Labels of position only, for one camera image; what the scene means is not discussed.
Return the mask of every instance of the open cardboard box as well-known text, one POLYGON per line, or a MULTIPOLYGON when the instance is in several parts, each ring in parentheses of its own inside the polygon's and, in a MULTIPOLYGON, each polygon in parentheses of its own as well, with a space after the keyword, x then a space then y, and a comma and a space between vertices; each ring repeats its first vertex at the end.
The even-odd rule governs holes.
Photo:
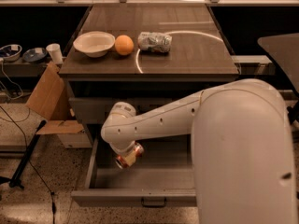
POLYGON ((37 134, 57 134, 66 148, 92 147, 82 124, 71 116, 64 81, 59 67, 48 63, 26 106, 47 120, 37 134))

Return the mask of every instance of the bowl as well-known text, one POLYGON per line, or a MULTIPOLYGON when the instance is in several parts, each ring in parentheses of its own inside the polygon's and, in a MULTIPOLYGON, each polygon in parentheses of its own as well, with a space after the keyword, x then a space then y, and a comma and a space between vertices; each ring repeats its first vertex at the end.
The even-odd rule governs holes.
POLYGON ((21 46, 17 44, 10 44, 0 48, 0 57, 6 62, 14 62, 20 58, 21 46))
POLYGON ((41 63, 46 60, 48 52, 44 48, 28 49, 22 58, 28 63, 41 63))
POLYGON ((74 48, 89 57, 97 58, 107 54, 113 47, 115 37, 104 32, 89 32, 77 37, 74 48))

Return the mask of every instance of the robotic hand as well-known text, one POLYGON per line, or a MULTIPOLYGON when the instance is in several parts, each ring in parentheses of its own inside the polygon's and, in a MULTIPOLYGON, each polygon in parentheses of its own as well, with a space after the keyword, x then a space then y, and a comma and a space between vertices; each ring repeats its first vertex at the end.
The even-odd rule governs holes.
POLYGON ((200 223, 298 223, 291 127, 275 88, 240 80, 139 116, 116 103, 101 131, 120 167, 142 153, 136 140, 187 133, 200 223))

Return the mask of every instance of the white cup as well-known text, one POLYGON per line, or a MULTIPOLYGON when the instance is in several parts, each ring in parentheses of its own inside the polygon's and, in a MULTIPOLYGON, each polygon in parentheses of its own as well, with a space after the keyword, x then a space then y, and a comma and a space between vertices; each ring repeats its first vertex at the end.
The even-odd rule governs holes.
POLYGON ((50 57, 52 58, 53 62, 56 64, 63 63, 63 54, 60 50, 60 45, 57 43, 49 44, 46 47, 47 52, 49 53, 50 57))

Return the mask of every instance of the speckled floor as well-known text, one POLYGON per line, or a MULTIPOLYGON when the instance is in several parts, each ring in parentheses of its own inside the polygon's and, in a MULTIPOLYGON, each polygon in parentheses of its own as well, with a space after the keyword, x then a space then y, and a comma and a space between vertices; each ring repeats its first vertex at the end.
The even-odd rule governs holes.
MULTIPOLYGON (((35 112, 28 113, 24 104, 0 104, 26 133, 30 142, 36 127, 42 120, 35 112)), ((19 128, 0 110, 0 147, 24 146, 24 137, 19 128)), ((0 223, 199 223, 197 209, 188 208, 100 208, 80 207, 71 199, 71 191, 83 189, 88 170, 90 149, 65 149, 56 135, 42 135, 31 157, 51 191, 54 192, 56 213, 53 222, 51 196, 34 168, 27 164, 21 176, 24 189, 0 185, 0 223)), ((295 146, 296 164, 299 163, 299 148, 295 146)), ((19 165, 18 158, 0 158, 0 176, 12 177, 19 165)))

